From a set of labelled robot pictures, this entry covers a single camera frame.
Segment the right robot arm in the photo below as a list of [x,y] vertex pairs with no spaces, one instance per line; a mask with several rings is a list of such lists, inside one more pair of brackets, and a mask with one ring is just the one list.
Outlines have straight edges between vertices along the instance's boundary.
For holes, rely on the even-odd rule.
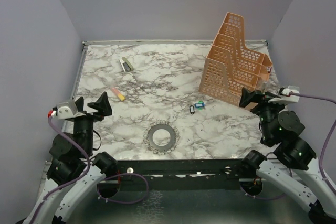
[[307,212],[312,223],[335,223],[335,182],[323,168],[323,154],[316,155],[313,148],[300,137],[305,126],[294,111],[286,105],[297,103],[301,94],[294,86],[282,87],[278,94],[250,91],[243,88],[239,107],[251,103],[252,114],[259,117],[261,144],[276,146],[273,154],[285,167],[297,174],[301,181],[282,172],[258,151],[250,151],[241,162],[246,177],[264,178],[290,196]]

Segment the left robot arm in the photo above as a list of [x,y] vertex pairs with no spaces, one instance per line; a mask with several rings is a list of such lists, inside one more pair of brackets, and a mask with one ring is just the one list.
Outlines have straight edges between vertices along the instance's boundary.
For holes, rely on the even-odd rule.
[[43,190],[31,213],[21,223],[67,223],[76,207],[103,179],[118,171],[117,161],[107,152],[94,154],[94,123],[112,115],[108,94],[88,103],[84,98],[56,105],[48,123],[57,132],[49,150],[52,161]]

